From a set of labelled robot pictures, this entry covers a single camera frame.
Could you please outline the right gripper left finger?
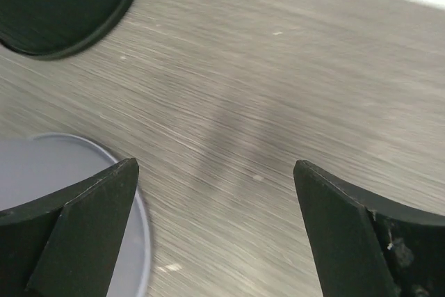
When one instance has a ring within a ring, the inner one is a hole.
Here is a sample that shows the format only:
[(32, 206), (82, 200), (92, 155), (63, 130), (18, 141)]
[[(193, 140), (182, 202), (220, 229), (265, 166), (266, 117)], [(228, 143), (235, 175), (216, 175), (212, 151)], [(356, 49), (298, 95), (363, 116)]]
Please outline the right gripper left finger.
[(106, 296), (134, 201), (135, 158), (1, 211), (2, 296)]

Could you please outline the grey bucket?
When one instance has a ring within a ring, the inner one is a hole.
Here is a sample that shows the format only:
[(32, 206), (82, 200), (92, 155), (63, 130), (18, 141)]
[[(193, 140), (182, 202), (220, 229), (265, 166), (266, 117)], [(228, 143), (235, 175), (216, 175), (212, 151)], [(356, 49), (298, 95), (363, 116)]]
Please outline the grey bucket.
[[(120, 161), (87, 138), (46, 133), (1, 141), (1, 208), (9, 209), (87, 179)], [(145, 296), (152, 269), (149, 214), (136, 191), (109, 296)]]

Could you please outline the black bucket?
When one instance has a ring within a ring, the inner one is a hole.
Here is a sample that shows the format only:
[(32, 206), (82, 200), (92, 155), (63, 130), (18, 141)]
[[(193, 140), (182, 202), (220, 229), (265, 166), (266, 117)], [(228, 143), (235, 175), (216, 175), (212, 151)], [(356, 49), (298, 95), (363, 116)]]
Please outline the black bucket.
[(1, 0), (1, 46), (38, 60), (81, 53), (110, 33), (134, 0)]

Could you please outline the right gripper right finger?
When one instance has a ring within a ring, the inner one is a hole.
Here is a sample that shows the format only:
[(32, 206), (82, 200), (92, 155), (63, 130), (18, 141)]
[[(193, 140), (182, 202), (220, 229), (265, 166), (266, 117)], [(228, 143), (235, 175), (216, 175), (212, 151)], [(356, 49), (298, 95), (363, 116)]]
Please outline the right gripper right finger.
[(444, 217), (298, 160), (293, 178), (324, 296), (443, 296)]

